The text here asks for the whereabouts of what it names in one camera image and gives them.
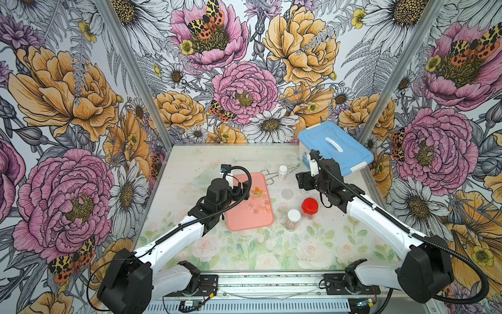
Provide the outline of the white jar lid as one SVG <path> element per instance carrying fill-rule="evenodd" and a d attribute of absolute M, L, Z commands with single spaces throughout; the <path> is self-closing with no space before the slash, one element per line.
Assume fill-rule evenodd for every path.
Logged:
<path fill-rule="evenodd" d="M 285 200 L 291 200 L 294 197 L 294 193 L 289 188 L 285 188 L 284 190 L 282 190 L 281 196 Z"/>

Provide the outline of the white lid candy jar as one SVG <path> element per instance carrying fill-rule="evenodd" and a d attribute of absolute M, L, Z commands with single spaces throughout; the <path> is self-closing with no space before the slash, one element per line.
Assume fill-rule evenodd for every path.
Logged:
<path fill-rule="evenodd" d="M 286 219 L 284 221 L 284 227 L 288 231 L 294 231 L 301 220 L 301 213 L 297 209 L 291 209 L 287 212 Z"/>

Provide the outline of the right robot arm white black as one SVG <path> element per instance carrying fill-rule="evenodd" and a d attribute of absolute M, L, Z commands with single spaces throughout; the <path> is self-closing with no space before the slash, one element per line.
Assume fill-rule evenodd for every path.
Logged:
<path fill-rule="evenodd" d="M 398 266 L 358 260 L 346 267 L 346 287 L 381 286 L 403 291 L 421 304 L 439 296 L 454 281 L 446 242 L 400 222 L 354 184 L 346 184 L 334 160 L 316 160 L 295 176 L 301 190 L 316 190 L 349 217 L 362 222 L 395 252 Z"/>

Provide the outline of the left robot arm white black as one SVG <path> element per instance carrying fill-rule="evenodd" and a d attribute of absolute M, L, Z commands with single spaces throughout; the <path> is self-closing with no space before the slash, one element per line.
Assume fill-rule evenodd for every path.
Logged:
<path fill-rule="evenodd" d="M 182 261 L 169 270 L 162 268 L 213 229 L 223 213 L 248 200 L 251 183 L 247 179 L 230 187 L 226 179 L 212 180 L 205 197 L 177 226 L 137 251 L 117 252 L 108 264 L 98 300 L 112 313 L 142 313 L 157 298 L 197 293 L 201 272 L 193 264 Z"/>

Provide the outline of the lollipop candies pile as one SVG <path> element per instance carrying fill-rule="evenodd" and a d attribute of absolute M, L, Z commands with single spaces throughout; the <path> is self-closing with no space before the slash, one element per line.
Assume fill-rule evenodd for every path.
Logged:
<path fill-rule="evenodd" d="M 256 187 L 250 190 L 247 211 L 253 214 L 272 213 L 268 192 Z"/>

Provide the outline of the small white lid jar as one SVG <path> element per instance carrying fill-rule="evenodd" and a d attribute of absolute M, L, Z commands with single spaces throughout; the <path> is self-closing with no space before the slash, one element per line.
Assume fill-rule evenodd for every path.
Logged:
<path fill-rule="evenodd" d="M 288 167 L 285 165 L 281 165 L 278 169 L 278 179 L 280 181 L 284 181 L 288 175 Z"/>

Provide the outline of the red lid candy jar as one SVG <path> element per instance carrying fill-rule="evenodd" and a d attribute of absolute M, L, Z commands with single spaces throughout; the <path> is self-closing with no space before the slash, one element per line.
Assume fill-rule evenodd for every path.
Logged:
<path fill-rule="evenodd" d="M 319 204 L 314 198 L 306 198 L 301 205 L 301 214 L 308 220 L 313 220 L 319 211 Z"/>

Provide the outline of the pink plastic tray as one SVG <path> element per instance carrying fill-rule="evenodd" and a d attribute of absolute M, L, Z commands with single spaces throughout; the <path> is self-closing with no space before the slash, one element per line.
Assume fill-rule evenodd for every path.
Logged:
<path fill-rule="evenodd" d="M 252 173 L 251 177 L 248 200 L 226 212 L 227 229 L 232 232 L 268 227 L 275 221 L 265 175 Z"/>

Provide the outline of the blue lid storage box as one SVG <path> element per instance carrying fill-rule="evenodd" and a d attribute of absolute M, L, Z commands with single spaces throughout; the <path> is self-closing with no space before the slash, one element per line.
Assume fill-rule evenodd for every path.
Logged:
<path fill-rule="evenodd" d="M 347 176 L 370 165 L 374 155 L 337 124 L 326 121 L 298 133 L 299 157 L 310 168 L 310 151 L 318 150 L 321 157 L 334 159 L 341 175 Z"/>

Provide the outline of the aluminium corner post left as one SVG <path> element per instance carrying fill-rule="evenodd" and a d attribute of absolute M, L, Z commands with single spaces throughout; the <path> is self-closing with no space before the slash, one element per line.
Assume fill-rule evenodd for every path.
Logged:
<path fill-rule="evenodd" d="M 139 95 L 146 105 L 146 108 L 159 133 L 164 147 L 166 148 L 167 152 L 170 153 L 173 148 L 173 141 L 154 102 L 154 97 L 145 81 L 144 75 L 142 74 L 141 68 L 137 63 L 133 49 L 128 42 L 128 36 L 122 29 L 112 3 L 110 1 L 97 1 L 96 6 L 102 18 L 104 19 L 104 23 L 112 37 L 112 41 L 116 45 L 116 48 L 120 51 L 120 55 L 124 61 L 124 64 L 127 67 L 129 74 L 132 76 L 133 82 L 137 87 Z"/>

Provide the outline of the aluminium corner post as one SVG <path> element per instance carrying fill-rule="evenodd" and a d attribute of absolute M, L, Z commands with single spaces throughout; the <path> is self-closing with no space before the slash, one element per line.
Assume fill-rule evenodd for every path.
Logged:
<path fill-rule="evenodd" d="M 129 74 L 132 76 L 133 82 L 137 87 L 139 95 L 146 105 L 146 108 L 159 133 L 164 147 L 166 148 L 167 152 L 170 153 L 173 148 L 173 141 L 154 102 L 154 97 L 145 81 L 144 75 L 142 74 L 141 68 L 137 63 L 133 49 L 128 42 L 128 36 L 122 29 L 112 3 L 110 1 L 97 1 L 96 6 L 102 18 L 104 19 L 104 23 L 112 37 L 112 41 L 116 45 L 116 48 L 120 51 L 120 55 L 124 61 L 124 64 L 127 67 Z"/>
<path fill-rule="evenodd" d="M 388 102 L 391 100 L 396 86 L 399 84 L 402 76 L 404 76 L 407 66 L 413 61 L 414 53 L 418 51 L 424 39 L 429 36 L 433 23 L 436 21 L 445 3 L 445 0 L 437 0 L 429 1 L 426 5 L 424 13 L 418 21 L 417 28 L 410 37 L 410 42 L 404 46 L 404 50 L 397 60 L 396 66 L 392 69 L 375 107 L 357 137 L 359 143 L 363 144 L 372 133 Z"/>

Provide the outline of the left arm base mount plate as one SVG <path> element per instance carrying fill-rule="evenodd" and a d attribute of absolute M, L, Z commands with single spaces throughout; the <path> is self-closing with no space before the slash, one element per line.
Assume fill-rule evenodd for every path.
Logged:
<path fill-rule="evenodd" d="M 199 268 L 186 260 L 180 261 L 178 266 L 183 267 L 191 277 L 187 286 L 182 290 L 171 293 L 172 296 L 202 296 L 205 293 L 217 294 L 218 275 L 201 273 Z"/>

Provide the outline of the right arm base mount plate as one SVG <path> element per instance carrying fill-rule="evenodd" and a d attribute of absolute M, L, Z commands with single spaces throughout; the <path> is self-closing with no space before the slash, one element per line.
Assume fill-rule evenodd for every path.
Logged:
<path fill-rule="evenodd" d="M 349 264 L 343 272 L 325 273 L 318 283 L 321 290 L 325 290 L 327 295 L 358 295 L 358 294 L 380 294 L 378 286 L 363 285 L 356 276 L 356 267 L 367 262 L 367 259 L 359 259 Z"/>

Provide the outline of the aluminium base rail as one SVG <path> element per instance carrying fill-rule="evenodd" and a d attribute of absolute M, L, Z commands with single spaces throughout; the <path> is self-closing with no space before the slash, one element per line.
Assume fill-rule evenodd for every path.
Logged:
<path fill-rule="evenodd" d="M 325 273 L 201 272 L 219 276 L 217 294 L 152 300 L 142 313 L 445 313 L 436 301 L 416 303 L 405 293 L 380 287 L 380 294 L 327 295 Z"/>

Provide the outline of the aluminium corner post right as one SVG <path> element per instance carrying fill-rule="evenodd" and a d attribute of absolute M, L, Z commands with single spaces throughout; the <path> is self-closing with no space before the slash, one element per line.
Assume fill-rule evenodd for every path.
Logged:
<path fill-rule="evenodd" d="M 388 102 L 391 100 L 396 86 L 399 84 L 402 76 L 404 76 L 407 66 L 413 61 L 414 53 L 418 51 L 424 39 L 429 36 L 433 23 L 436 21 L 445 3 L 445 0 L 437 0 L 429 1 L 426 5 L 424 13 L 418 21 L 417 28 L 410 37 L 410 42 L 404 46 L 404 50 L 397 60 L 396 66 L 392 69 L 375 107 L 357 137 L 359 143 L 363 144 L 372 133 Z"/>

